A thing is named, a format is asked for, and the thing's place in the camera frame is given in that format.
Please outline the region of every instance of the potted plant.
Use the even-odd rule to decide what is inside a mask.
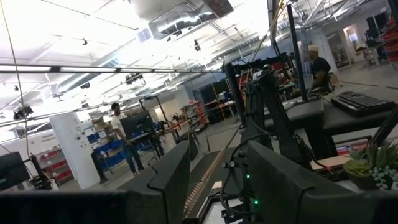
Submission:
[[[349,150],[352,160],[343,168],[349,179],[361,190],[389,190],[397,176],[398,144],[381,147],[369,145],[363,150]]]

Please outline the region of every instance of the person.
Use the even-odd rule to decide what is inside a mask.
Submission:
[[[312,63],[311,73],[313,76],[312,90],[315,88],[322,88],[323,92],[331,93],[329,87],[329,71],[331,69],[329,63],[319,57],[319,49],[316,45],[308,47],[310,54],[310,61]]]
[[[132,174],[137,175],[136,167],[134,166],[132,157],[134,157],[134,159],[137,162],[138,172],[142,172],[144,170],[144,166],[142,166],[142,163],[141,163],[141,160],[139,158],[139,154],[137,153],[137,151],[134,149],[134,147],[132,145],[130,145],[128,143],[126,133],[124,132],[122,124],[120,122],[120,119],[125,118],[126,115],[120,111],[119,103],[113,103],[111,106],[111,109],[113,110],[113,113],[114,113],[112,120],[111,120],[111,125],[113,128],[113,131],[118,135],[118,139],[122,142],[123,150],[126,153],[126,160],[127,160],[127,163],[129,164]]]

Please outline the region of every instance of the black keyboard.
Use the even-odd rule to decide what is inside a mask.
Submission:
[[[354,117],[392,110],[396,105],[394,102],[379,100],[356,92],[340,93],[331,99],[331,103]]]

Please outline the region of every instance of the ceiling light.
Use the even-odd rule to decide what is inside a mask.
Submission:
[[[82,68],[82,67],[62,67],[61,72],[115,72],[115,68]]]
[[[18,65],[17,68],[18,68],[18,71],[35,71],[35,72],[40,72],[40,71],[48,72],[51,69],[51,67],[47,67],[47,66],[23,66],[23,65]],[[0,70],[16,72],[16,66],[15,65],[0,65]]]
[[[122,68],[122,72],[131,72],[131,73],[150,73],[154,72],[154,69],[144,69],[144,68]]]

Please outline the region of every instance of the white cap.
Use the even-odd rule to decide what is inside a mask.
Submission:
[[[311,45],[311,46],[308,46],[308,51],[319,52],[319,49],[316,45]]]

